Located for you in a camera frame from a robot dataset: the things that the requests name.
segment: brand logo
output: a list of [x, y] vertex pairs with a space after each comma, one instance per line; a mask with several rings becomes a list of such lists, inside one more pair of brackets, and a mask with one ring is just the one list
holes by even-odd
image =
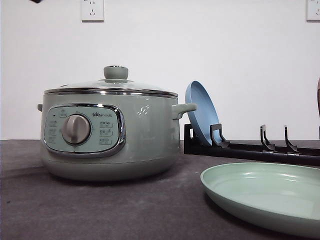
[[92, 117], [108, 117], [108, 118], [112, 118], [112, 114], [103, 114], [103, 113], [99, 113], [99, 112], [93, 112], [92, 113]]
[[107, 115], [106, 114], [101, 114], [99, 112], [93, 112], [92, 113], [92, 117], [106, 117]]

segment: pot base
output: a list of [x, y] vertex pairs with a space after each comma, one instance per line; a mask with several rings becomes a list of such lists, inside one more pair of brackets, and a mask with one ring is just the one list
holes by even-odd
[[42, 159], [53, 175], [79, 181], [120, 181], [161, 173], [176, 161], [175, 156], [123, 163], [69, 163]]

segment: chrome trim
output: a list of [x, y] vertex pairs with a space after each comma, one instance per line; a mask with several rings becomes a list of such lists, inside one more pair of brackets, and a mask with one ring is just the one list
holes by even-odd
[[55, 96], [55, 95], [127, 95], [127, 96], [144, 96], [144, 97], [159, 97], [159, 98], [169, 98], [178, 99], [177, 96], [154, 94], [154, 93], [139, 93], [139, 92], [119, 92], [119, 91], [64, 91], [64, 92], [50, 92], [45, 93], [45, 95]]
[[153, 95], [168, 95], [173, 97], [178, 97], [178, 94], [170, 91], [161, 91], [161, 90], [150, 90], [150, 89], [134, 89], [134, 88], [118, 88], [118, 87], [70, 87], [70, 88], [55, 88], [48, 89], [44, 91], [44, 94], [52, 93], [64, 93], [70, 94], [69, 92], [116, 92], [116, 93], [139, 93], [139, 94], [153, 94]]
[[67, 103], [67, 104], [59, 104], [50, 107], [47, 113], [54, 108], [61, 108], [61, 107], [91, 107], [91, 108], [106, 108], [111, 109], [114, 111], [118, 121], [118, 130], [119, 130], [119, 137], [117, 143], [110, 149], [103, 150], [103, 151], [96, 151], [96, 152], [68, 152], [68, 151], [59, 151], [49, 147], [45, 140], [45, 131], [47, 125], [47, 119], [45, 119], [45, 125], [43, 130], [43, 142], [46, 148], [55, 154], [62, 155], [64, 157], [73, 157], [73, 158], [100, 158], [100, 157], [109, 157], [117, 152], [119, 152], [126, 143], [126, 126], [125, 126], [125, 119], [124, 115], [119, 108], [113, 105], [106, 105], [106, 104], [98, 104], [98, 103]]

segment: green plate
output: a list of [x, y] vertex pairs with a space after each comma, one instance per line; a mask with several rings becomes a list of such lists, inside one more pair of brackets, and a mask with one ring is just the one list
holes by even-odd
[[320, 238], [320, 169], [244, 162], [202, 172], [206, 193], [230, 214], [274, 231]]

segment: control panel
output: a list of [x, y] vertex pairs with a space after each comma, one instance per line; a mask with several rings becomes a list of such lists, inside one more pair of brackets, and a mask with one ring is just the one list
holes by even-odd
[[122, 113], [114, 106], [59, 105], [48, 111], [44, 142], [50, 150], [62, 153], [101, 153], [122, 143], [124, 131]]

